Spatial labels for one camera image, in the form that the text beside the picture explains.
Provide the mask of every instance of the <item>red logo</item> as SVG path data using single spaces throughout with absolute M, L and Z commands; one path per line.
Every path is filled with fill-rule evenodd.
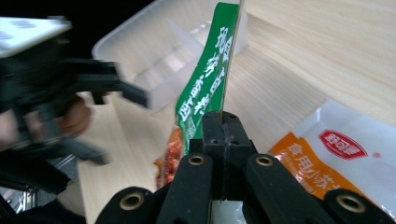
M 326 130 L 319 135 L 319 139 L 332 154 L 345 160 L 367 156 L 363 147 L 342 133 Z

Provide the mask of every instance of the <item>white snack package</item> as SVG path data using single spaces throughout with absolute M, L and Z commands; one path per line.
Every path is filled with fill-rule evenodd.
M 320 199 L 351 189 L 396 221 L 396 128 L 328 100 L 271 152 Z

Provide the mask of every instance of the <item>clear plastic container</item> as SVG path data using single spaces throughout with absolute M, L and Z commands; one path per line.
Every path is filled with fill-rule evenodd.
M 94 59 L 115 62 L 125 81 L 149 95 L 155 113 L 183 91 L 204 49 L 215 6 L 239 0 L 157 0 L 103 37 Z M 243 9 L 234 53 L 247 42 Z

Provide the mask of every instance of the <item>snack package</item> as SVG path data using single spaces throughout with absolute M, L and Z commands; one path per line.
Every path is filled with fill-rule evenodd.
M 239 19 L 238 4 L 218 3 L 201 58 L 176 105 L 176 123 L 159 166 L 157 187 L 171 182 L 181 157 L 189 153 L 192 138 L 201 138 L 201 117 L 221 110 L 228 70 L 233 55 L 234 34 Z
M 351 189 L 396 220 L 396 128 L 329 100 L 270 152 L 320 199 Z

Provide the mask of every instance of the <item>green snack package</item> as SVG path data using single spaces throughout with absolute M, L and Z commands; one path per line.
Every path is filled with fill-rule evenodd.
M 218 3 L 201 58 L 176 105 L 176 122 L 160 167 L 157 187 L 171 182 L 190 139 L 201 138 L 201 118 L 222 110 L 241 5 Z

